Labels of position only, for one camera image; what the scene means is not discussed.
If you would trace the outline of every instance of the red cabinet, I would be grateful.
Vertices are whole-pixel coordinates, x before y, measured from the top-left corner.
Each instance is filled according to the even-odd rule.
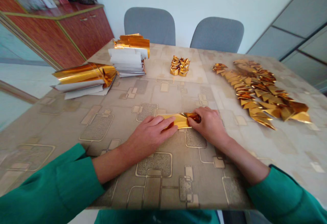
[[[73,2],[27,13],[16,0],[0,0],[0,11],[61,68],[83,64],[113,38],[101,4]]]
[[[59,23],[86,59],[89,59],[113,38],[102,8],[60,20]]]

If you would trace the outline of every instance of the patterned tablecloth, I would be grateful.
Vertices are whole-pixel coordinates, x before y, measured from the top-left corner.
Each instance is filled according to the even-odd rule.
[[[110,42],[89,59],[109,64]],[[0,195],[81,143],[98,156],[124,143],[149,115],[219,109],[228,134],[265,164],[275,164],[327,205],[327,98],[274,58],[151,44],[147,74],[117,78],[106,96],[64,100],[52,90],[0,134]],[[187,77],[172,76],[173,55],[189,58]],[[309,106],[314,124],[252,120],[234,89],[212,71],[241,58],[273,72],[276,86]],[[181,129],[156,153],[105,185],[91,207],[130,209],[252,208],[236,167],[193,129]]]

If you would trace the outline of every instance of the cabinet door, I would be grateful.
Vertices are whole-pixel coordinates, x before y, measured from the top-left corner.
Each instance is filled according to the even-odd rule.
[[[93,31],[89,23],[89,13],[79,14],[60,20],[59,23],[71,37],[73,42],[83,53],[86,59],[90,58],[94,51],[97,50],[94,46]]]
[[[85,62],[54,20],[13,15],[8,15],[8,18],[62,68],[74,67]]]
[[[98,39],[97,44],[100,49],[113,39],[108,19],[103,8],[89,12],[89,19],[94,30],[94,38]]]

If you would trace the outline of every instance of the stack of white paper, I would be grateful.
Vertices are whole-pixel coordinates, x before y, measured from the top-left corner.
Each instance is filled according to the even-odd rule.
[[[106,95],[111,88],[103,88],[103,80],[84,81],[72,84],[59,84],[52,88],[65,93],[65,100],[81,97],[84,95]]]
[[[143,60],[147,50],[142,48],[109,49],[110,62],[119,72],[120,77],[144,75]]]

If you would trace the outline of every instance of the gray chair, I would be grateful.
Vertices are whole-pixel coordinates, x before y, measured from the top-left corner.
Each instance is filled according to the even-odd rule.
[[[125,34],[140,33],[150,43],[176,45],[173,16],[163,9],[130,8],[124,17]]]
[[[243,34],[244,26],[237,20],[208,17],[198,23],[190,47],[237,53]]]

